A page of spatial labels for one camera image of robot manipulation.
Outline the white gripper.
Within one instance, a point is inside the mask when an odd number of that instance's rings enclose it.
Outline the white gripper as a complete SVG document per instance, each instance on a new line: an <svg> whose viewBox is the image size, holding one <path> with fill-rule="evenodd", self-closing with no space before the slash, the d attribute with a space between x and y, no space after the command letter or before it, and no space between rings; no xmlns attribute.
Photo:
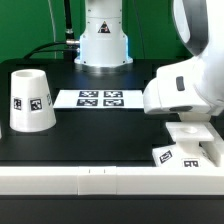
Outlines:
<svg viewBox="0 0 224 224"><path fill-rule="evenodd" d="M159 67L156 77L143 93L146 114L199 113L218 116L224 105L217 105L194 85L197 57Z"/></svg>

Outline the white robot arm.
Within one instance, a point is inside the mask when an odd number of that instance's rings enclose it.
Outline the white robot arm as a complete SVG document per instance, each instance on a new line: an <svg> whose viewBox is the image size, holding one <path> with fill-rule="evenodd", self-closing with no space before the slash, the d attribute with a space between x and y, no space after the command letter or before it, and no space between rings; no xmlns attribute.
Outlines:
<svg viewBox="0 0 224 224"><path fill-rule="evenodd" d="M122 0L85 0L86 27L75 63L113 70L130 65L122 30ZM144 111L224 112L224 0L172 0L177 33L192 57L162 66L143 93Z"/></svg>

